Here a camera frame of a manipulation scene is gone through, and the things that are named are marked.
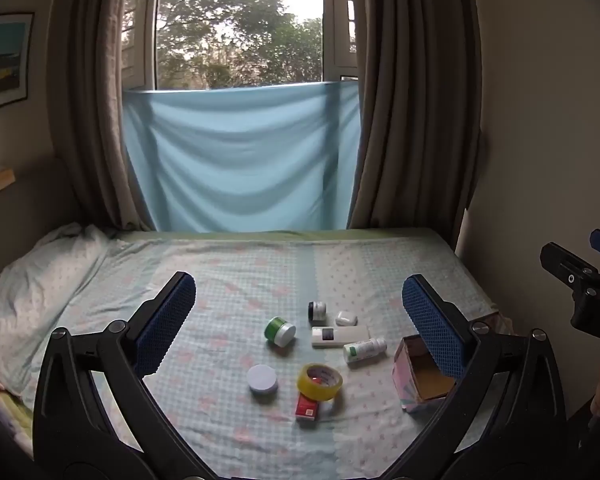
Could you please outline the white pill bottle green label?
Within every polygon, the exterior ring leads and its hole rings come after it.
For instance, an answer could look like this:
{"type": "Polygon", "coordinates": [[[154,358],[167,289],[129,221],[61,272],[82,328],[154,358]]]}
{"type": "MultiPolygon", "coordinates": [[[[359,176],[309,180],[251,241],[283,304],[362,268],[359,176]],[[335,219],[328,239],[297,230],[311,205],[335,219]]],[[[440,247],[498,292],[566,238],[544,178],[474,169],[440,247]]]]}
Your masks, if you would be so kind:
{"type": "Polygon", "coordinates": [[[362,362],[381,356],[387,351],[385,338],[370,338],[363,341],[351,342],[343,346],[343,359],[347,364],[362,362]]]}

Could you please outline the white earbuds case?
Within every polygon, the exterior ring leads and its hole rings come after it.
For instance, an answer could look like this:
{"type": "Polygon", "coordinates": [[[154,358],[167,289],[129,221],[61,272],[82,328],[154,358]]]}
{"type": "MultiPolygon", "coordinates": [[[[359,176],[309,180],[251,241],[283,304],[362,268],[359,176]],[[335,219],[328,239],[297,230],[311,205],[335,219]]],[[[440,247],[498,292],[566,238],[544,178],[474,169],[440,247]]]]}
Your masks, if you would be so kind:
{"type": "Polygon", "coordinates": [[[337,326],[357,326],[358,317],[349,311],[339,311],[335,318],[337,326]]]}

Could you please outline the white lidded round jar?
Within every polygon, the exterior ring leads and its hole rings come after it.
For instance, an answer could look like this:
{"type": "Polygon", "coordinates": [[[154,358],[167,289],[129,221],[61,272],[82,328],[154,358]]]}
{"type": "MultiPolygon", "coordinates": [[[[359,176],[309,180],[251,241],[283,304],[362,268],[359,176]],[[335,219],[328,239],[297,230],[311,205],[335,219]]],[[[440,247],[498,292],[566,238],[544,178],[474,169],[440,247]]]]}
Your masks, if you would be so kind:
{"type": "Polygon", "coordinates": [[[250,367],[246,379],[251,392],[259,396],[267,396],[275,392],[278,386],[276,371],[265,364],[250,367]]]}

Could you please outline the green jar white lid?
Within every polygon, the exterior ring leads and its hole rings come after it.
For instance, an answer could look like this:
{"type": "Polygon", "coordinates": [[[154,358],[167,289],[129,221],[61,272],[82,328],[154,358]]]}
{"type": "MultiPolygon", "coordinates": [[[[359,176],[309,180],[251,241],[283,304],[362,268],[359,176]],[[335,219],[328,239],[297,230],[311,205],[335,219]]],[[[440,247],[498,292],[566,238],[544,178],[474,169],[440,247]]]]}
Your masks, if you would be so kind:
{"type": "Polygon", "coordinates": [[[264,329],[265,339],[278,348],[285,348],[296,336],[296,326],[291,322],[274,316],[268,321],[264,329]]]}

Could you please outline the yellow packing tape roll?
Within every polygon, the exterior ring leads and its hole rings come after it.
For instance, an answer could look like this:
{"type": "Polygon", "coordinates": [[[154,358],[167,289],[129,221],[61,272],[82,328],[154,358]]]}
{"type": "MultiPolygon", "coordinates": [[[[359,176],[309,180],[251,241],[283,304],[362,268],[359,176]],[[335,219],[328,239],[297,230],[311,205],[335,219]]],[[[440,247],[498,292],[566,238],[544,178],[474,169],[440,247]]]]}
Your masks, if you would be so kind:
{"type": "Polygon", "coordinates": [[[306,364],[297,378],[298,391],[306,398],[326,402],[335,399],[343,385],[338,370],[322,364],[306,364]]]}

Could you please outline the red carton box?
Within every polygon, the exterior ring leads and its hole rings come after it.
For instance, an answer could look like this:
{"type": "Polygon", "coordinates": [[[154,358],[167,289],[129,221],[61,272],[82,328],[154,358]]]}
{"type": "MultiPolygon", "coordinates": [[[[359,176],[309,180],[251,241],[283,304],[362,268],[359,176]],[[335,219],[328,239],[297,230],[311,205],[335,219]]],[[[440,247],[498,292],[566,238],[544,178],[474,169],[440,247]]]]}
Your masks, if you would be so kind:
{"type": "Polygon", "coordinates": [[[320,402],[305,396],[302,392],[298,394],[298,400],[294,416],[304,422],[315,422],[320,411],[320,402]]]}

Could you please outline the cardboard box pink lining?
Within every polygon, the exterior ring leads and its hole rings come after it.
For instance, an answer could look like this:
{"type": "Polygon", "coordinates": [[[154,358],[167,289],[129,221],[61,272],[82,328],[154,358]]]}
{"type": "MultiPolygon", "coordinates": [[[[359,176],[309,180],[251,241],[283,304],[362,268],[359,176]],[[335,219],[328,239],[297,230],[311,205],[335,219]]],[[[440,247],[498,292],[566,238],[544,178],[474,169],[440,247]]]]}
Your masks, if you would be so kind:
{"type": "Polygon", "coordinates": [[[455,386],[455,379],[442,374],[418,335],[399,342],[391,376],[401,408],[408,414],[437,408],[455,386]]]}

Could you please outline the small black white jar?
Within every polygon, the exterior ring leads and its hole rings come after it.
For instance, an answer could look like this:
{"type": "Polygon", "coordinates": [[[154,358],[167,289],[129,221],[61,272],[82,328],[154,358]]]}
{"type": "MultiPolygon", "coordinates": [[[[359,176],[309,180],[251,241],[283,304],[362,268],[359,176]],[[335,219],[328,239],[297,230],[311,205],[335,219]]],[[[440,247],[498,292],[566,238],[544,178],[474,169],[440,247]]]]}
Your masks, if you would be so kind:
{"type": "Polygon", "coordinates": [[[311,301],[308,304],[308,319],[312,324],[324,323],[327,320],[327,308],[323,301],[311,301]]]}

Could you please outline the checkered floral bed quilt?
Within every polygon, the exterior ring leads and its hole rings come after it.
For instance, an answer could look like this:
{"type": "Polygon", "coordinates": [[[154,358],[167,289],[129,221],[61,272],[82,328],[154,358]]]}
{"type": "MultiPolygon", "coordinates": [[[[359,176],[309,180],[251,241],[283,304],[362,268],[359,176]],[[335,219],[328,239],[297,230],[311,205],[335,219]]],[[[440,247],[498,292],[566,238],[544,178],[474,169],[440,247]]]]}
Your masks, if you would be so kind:
{"type": "Polygon", "coordinates": [[[329,314],[354,313],[390,349],[415,331],[401,296],[413,274],[422,274],[468,318],[495,310],[452,249],[428,231],[127,238],[109,245],[54,328],[98,332],[128,318],[178,271],[195,279],[195,307],[146,386],[190,447],[223,477],[374,478],[426,424],[425,416],[402,410],[391,356],[350,366],[340,350],[312,346],[311,301],[323,301],[329,314]],[[285,348],[265,339],[274,316],[296,326],[285,348]],[[304,422],[294,416],[297,378],[310,363],[338,370],[343,385],[335,399],[320,402],[315,422],[304,422]],[[277,389],[267,396],[247,384],[257,364],[277,374],[277,389]]]}

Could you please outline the light blue hanging cloth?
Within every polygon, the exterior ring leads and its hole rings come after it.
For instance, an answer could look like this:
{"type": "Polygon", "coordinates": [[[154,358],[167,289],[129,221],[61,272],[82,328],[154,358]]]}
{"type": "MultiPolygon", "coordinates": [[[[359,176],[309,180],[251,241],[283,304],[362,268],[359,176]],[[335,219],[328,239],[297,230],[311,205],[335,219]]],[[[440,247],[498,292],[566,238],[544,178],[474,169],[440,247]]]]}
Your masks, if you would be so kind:
{"type": "Polygon", "coordinates": [[[361,136],[354,81],[127,91],[126,150],[161,232],[346,227],[361,136]]]}

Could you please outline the left brown curtain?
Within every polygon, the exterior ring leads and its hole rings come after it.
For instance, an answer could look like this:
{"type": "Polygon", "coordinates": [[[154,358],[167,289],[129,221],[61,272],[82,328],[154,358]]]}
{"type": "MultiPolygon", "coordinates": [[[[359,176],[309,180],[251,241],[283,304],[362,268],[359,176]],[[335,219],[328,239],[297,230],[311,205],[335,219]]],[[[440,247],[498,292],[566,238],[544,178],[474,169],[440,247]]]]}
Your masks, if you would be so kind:
{"type": "Polygon", "coordinates": [[[122,133],[124,0],[53,0],[47,37],[50,136],[92,221],[150,227],[122,133]]]}

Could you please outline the brown curtain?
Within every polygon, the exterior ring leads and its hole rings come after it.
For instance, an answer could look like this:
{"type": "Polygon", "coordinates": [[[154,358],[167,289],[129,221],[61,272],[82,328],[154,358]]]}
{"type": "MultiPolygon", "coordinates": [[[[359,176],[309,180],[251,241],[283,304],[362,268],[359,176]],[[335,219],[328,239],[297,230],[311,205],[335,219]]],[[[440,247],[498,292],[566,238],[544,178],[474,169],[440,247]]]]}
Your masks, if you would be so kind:
{"type": "Polygon", "coordinates": [[[351,229],[427,228],[455,246],[477,172],[476,0],[353,0],[361,137],[351,229]]]}
{"type": "Polygon", "coordinates": [[[124,0],[53,0],[47,37],[50,136],[92,221],[150,227],[122,133],[124,0]]]}

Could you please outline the right brown curtain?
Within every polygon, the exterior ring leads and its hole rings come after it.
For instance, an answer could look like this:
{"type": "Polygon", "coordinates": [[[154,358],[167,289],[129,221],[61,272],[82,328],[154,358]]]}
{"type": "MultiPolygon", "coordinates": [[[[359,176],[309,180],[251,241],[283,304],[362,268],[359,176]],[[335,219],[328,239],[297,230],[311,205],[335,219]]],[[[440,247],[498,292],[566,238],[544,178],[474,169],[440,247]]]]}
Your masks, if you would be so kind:
{"type": "Polygon", "coordinates": [[[351,229],[427,228],[455,246],[477,172],[476,0],[353,0],[361,137],[351,229]]]}

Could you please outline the window frame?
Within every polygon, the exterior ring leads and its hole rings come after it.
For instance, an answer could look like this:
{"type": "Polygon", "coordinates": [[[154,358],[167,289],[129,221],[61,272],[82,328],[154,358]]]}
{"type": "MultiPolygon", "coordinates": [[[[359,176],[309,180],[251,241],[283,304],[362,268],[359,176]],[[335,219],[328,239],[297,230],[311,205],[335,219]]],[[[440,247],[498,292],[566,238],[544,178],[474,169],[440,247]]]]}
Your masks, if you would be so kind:
{"type": "Polygon", "coordinates": [[[122,84],[214,90],[353,80],[353,0],[125,0],[122,84]]]}

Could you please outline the framed wall picture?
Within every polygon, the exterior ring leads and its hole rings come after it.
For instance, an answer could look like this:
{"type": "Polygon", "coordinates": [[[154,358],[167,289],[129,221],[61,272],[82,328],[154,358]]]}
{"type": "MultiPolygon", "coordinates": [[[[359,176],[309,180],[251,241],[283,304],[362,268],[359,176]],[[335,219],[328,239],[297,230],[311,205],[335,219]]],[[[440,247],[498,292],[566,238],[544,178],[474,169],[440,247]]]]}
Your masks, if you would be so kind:
{"type": "Polygon", "coordinates": [[[33,12],[0,13],[0,108],[28,97],[33,12]]]}

